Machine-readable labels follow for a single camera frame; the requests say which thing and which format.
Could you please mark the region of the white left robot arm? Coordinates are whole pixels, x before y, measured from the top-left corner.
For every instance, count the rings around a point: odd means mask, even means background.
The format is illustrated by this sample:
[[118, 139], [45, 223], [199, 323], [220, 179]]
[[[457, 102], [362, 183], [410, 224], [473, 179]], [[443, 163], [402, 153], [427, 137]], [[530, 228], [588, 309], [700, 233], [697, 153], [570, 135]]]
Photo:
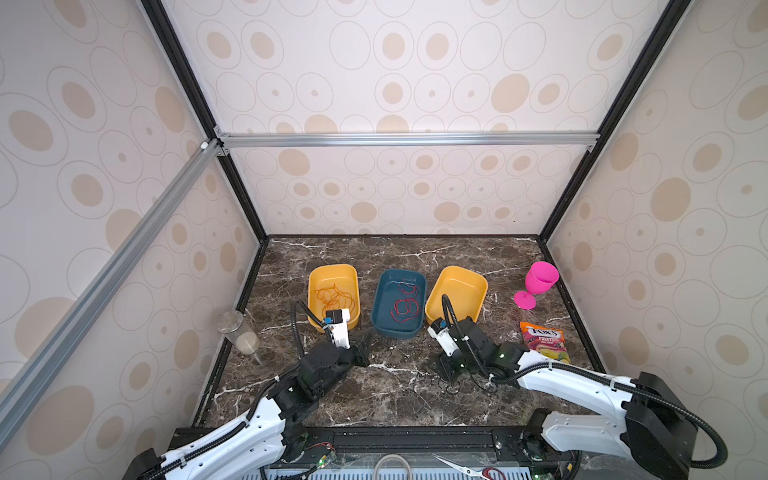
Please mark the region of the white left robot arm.
[[129, 464], [125, 479], [237, 479], [303, 455], [303, 421], [354, 367], [369, 365], [370, 328], [348, 348], [313, 346], [293, 367], [269, 380], [242, 415], [163, 455], [149, 448]]

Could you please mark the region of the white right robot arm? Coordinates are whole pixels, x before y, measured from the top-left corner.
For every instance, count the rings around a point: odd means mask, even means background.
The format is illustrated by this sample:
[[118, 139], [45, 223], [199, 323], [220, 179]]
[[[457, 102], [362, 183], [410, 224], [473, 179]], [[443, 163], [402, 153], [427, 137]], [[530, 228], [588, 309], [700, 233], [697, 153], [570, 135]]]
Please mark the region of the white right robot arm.
[[438, 319], [427, 331], [442, 348], [436, 370], [448, 382], [478, 375], [495, 387], [546, 393], [588, 409], [586, 415], [536, 409], [513, 439], [531, 462], [587, 451], [632, 460], [659, 479], [686, 479], [693, 469], [716, 469], [728, 459], [722, 436], [654, 374], [612, 376], [519, 344], [497, 344], [471, 318]]

